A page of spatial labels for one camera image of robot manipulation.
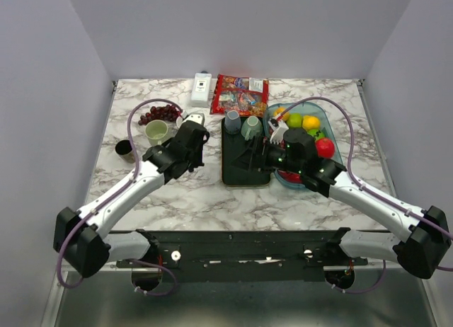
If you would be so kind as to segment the mint green mug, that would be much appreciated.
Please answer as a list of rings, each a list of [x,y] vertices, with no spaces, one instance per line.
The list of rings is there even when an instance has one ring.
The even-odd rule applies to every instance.
[[[247,117],[241,127],[241,136],[246,140],[252,140],[254,137],[260,136],[263,131],[263,125],[260,119],[256,116]]]

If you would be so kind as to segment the light green large mug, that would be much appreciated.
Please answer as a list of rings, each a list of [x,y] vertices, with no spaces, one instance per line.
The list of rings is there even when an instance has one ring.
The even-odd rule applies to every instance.
[[[144,132],[151,146],[160,145],[171,136],[169,126],[163,120],[152,120]]]

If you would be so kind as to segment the grey blue dotted mug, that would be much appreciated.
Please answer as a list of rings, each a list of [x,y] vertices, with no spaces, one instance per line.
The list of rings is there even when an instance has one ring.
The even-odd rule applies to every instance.
[[[230,110],[224,119],[224,128],[229,134],[237,134],[241,130],[241,117],[237,110]]]

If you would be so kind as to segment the brown striped mug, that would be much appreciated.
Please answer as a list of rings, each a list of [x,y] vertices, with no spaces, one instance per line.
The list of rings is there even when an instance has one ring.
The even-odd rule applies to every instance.
[[[132,150],[132,146],[128,139],[124,139],[119,141],[115,145],[115,153],[125,162],[129,164],[135,163],[134,153]]]

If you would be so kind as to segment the light blue hexagonal mug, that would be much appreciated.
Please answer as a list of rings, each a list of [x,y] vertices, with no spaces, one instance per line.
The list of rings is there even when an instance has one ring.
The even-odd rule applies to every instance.
[[[180,128],[180,126],[183,124],[183,118],[178,117],[176,120],[176,127]]]

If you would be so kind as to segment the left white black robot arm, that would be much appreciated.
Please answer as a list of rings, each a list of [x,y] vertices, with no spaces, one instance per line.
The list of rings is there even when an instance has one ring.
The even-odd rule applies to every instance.
[[[58,260],[67,261],[83,278],[114,260],[133,258],[142,267],[152,265],[157,250],[141,233],[128,233],[119,241],[108,241],[107,236],[144,197],[201,167],[203,146],[209,138],[203,125],[186,121],[175,137],[148,148],[131,173],[97,200],[78,210],[65,207],[55,223],[53,248]]]

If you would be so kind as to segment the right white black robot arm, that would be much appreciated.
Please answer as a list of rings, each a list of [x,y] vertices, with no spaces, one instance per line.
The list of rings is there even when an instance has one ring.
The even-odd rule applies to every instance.
[[[446,214],[436,206],[427,210],[399,202],[358,180],[344,165],[320,157],[312,136],[290,129],[283,146],[255,137],[232,165],[246,171],[284,171],[299,176],[308,190],[343,202],[386,228],[383,234],[349,230],[326,246],[327,259],[336,265],[352,258],[376,258],[398,263],[408,273],[429,279],[452,244]]]

